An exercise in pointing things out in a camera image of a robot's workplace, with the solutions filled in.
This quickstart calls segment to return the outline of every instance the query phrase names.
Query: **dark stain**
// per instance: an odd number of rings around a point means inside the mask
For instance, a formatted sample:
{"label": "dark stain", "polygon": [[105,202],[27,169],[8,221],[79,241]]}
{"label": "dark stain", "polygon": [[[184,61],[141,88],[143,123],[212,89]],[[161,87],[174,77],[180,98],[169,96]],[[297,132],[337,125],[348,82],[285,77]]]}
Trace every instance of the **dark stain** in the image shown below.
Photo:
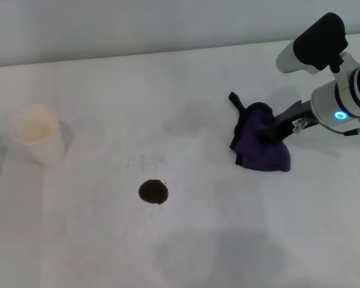
{"label": "dark stain", "polygon": [[168,199],[168,188],[160,180],[148,180],[139,188],[140,198],[151,204],[163,204]]}

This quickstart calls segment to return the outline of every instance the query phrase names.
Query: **cup rim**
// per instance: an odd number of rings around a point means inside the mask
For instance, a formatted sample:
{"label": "cup rim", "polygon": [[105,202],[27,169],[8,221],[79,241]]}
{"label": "cup rim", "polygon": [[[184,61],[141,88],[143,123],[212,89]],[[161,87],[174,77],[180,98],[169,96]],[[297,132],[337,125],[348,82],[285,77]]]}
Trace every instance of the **cup rim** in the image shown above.
{"label": "cup rim", "polygon": [[[40,140],[40,141],[36,141],[36,142],[27,142],[27,141],[24,141],[24,140],[21,140],[20,138],[18,138],[16,136],[16,132],[15,132],[15,124],[18,122],[18,120],[26,115],[27,113],[29,113],[30,110],[32,109],[35,109],[35,108],[38,108],[38,107],[42,107],[42,108],[46,108],[48,111],[52,112],[56,118],[56,125],[55,127],[53,128],[53,131],[52,133],[46,137],[45,139],[43,140]],[[26,145],[26,146],[31,146],[31,145],[36,145],[36,144],[41,144],[43,142],[47,142],[49,139],[51,139],[57,132],[59,128],[59,117],[58,117],[58,114],[56,113],[56,111],[51,108],[50,106],[47,106],[45,104],[33,104],[33,105],[30,105],[28,106],[27,108],[24,108],[23,110],[21,110],[20,112],[18,112],[11,120],[11,135],[12,135],[12,138],[17,142],[17,143],[20,143],[20,144],[23,144],[23,145]]]}

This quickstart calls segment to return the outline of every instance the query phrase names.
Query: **white wall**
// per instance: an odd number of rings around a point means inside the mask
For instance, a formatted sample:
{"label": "white wall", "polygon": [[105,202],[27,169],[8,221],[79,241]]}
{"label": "white wall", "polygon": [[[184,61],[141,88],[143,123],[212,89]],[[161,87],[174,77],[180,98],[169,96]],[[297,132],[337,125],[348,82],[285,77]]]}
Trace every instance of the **white wall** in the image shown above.
{"label": "white wall", "polygon": [[360,0],[1,0],[0,65],[283,40],[329,11],[360,32]]}

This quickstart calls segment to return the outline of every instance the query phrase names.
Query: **white tabletop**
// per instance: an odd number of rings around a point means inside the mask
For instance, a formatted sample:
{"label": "white tabletop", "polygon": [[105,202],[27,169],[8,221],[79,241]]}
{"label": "white tabletop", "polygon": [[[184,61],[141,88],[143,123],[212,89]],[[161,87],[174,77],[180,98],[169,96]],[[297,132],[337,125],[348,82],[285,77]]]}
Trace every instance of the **white tabletop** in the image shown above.
{"label": "white tabletop", "polygon": [[[278,72],[287,43],[0,68],[0,287],[360,288],[360,136],[291,136],[289,173],[229,149],[231,91],[280,113],[332,80]],[[71,142],[55,169],[7,139],[33,103]]]}

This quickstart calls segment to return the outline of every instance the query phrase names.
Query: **blue led light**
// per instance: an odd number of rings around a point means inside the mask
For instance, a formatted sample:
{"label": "blue led light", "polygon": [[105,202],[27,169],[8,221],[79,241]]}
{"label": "blue led light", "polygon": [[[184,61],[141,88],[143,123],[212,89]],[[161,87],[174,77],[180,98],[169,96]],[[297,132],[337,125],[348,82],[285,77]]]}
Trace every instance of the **blue led light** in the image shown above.
{"label": "blue led light", "polygon": [[346,119],[348,117],[348,115],[346,113],[344,113],[343,111],[337,111],[335,112],[335,118],[343,120]]}

